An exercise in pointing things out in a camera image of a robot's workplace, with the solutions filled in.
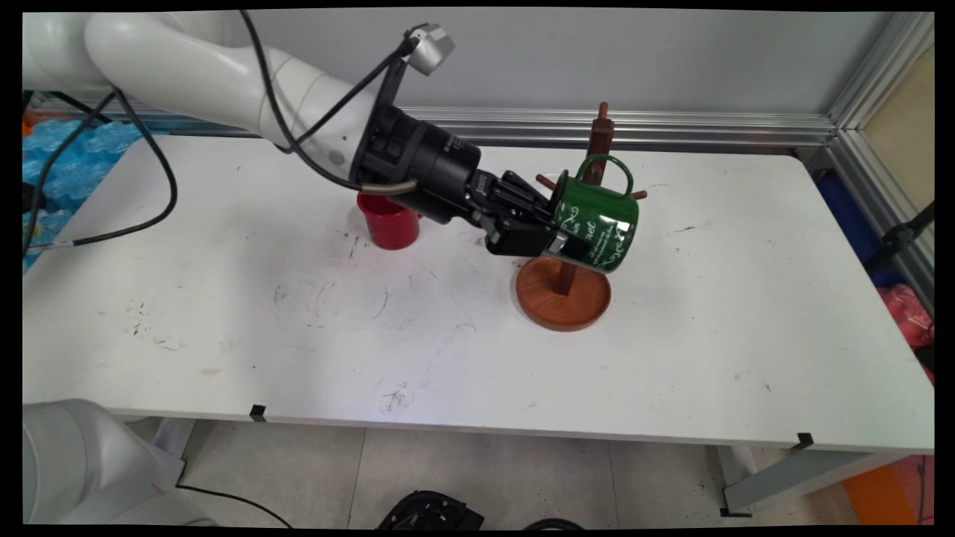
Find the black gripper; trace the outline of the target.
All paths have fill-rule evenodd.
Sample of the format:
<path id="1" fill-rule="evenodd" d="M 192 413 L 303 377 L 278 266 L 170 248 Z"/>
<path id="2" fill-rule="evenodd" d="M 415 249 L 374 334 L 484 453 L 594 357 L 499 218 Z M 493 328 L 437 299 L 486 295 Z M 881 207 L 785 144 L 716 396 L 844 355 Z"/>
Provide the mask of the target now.
<path id="1" fill-rule="evenodd" d="M 481 150 L 461 137 L 379 104 L 359 142 L 351 179 L 361 192 L 437 224 L 463 219 L 483 228 L 485 247 L 498 256 L 552 255 L 580 260 L 590 242 L 553 225 L 515 219 L 552 219 L 554 205 L 518 174 L 498 178 L 498 206 L 489 200 L 495 177 L 481 172 Z"/>

